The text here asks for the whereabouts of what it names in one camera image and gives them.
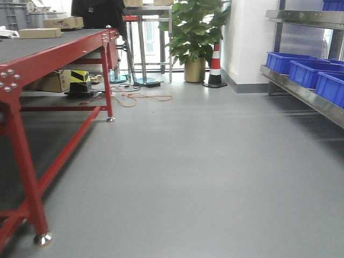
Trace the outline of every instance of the orange and white cone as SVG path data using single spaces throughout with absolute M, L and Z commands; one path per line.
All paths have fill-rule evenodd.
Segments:
M 227 86 L 226 82 L 222 82 L 221 79 L 221 67 L 220 67 L 220 43 L 214 44 L 213 57 L 210 65 L 210 73 L 208 83 L 203 82 L 203 86 L 209 88 L 220 88 Z

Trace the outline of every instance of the black clothing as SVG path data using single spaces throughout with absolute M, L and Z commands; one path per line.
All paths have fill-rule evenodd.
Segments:
M 83 17 L 84 28 L 105 28 L 111 25 L 126 37 L 122 17 L 124 7 L 123 0 L 73 0 L 71 15 Z

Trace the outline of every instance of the metal shelf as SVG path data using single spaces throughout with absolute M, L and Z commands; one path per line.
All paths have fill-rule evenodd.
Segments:
M 344 30 L 344 12 L 267 10 L 265 17 L 277 23 Z
M 273 83 L 344 128 L 344 109 L 317 95 L 312 90 L 289 80 L 286 75 L 279 74 L 264 65 L 261 66 L 260 71 Z

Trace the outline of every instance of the black and yellow striped object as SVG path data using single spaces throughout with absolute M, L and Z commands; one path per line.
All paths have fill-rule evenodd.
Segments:
M 72 70 L 70 72 L 70 91 L 88 92 L 91 89 L 91 79 L 88 71 Z

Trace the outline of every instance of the power strip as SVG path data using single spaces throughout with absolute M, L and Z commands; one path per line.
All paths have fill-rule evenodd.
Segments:
M 154 88 L 154 87 L 159 87 L 160 86 L 160 82 L 147 82 L 147 83 L 142 83 L 140 85 L 142 87 Z

